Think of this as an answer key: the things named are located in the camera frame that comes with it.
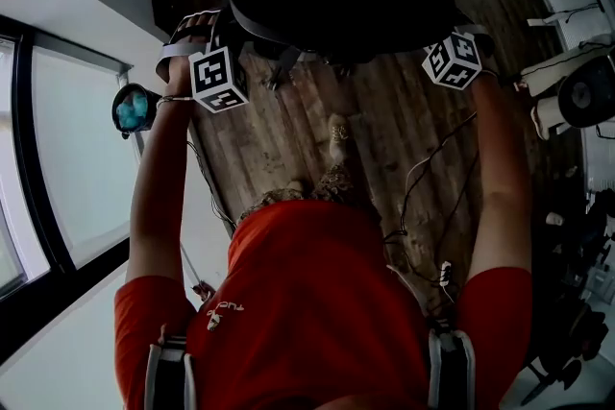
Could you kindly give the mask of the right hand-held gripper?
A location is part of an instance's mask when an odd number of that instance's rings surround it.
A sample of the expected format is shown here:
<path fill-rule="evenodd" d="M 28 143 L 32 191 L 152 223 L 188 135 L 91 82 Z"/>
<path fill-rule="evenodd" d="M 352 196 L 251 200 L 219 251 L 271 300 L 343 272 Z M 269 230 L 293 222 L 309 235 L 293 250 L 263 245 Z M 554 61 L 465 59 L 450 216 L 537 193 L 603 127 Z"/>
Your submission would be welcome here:
<path fill-rule="evenodd" d="M 434 84 L 463 90 L 489 71 L 483 63 L 493 50 L 493 38 L 484 26 L 456 26 L 446 38 L 424 48 L 422 67 Z"/>

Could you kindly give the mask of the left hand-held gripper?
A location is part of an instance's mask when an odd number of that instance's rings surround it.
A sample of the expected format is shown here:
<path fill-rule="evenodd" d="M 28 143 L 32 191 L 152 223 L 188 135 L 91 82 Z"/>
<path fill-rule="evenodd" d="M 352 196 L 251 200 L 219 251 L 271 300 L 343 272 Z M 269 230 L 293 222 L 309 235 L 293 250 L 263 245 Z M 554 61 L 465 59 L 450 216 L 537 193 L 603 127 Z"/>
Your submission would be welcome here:
<path fill-rule="evenodd" d="M 193 99 L 211 113 L 249 102 L 247 76 L 238 56 L 245 42 L 243 29 L 228 9 L 213 9 L 185 16 L 162 46 L 157 75 L 169 81 L 174 58 L 189 62 Z"/>

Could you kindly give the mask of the person's left hand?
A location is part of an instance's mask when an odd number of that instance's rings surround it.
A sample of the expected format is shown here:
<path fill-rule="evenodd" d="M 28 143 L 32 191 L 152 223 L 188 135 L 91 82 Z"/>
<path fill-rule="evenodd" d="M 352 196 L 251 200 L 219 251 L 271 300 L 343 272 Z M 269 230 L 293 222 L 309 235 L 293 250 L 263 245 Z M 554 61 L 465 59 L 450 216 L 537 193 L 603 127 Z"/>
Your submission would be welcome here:
<path fill-rule="evenodd" d="M 190 63 L 188 57 L 169 59 L 169 80 L 165 89 L 166 98 L 184 98 L 192 96 Z"/>

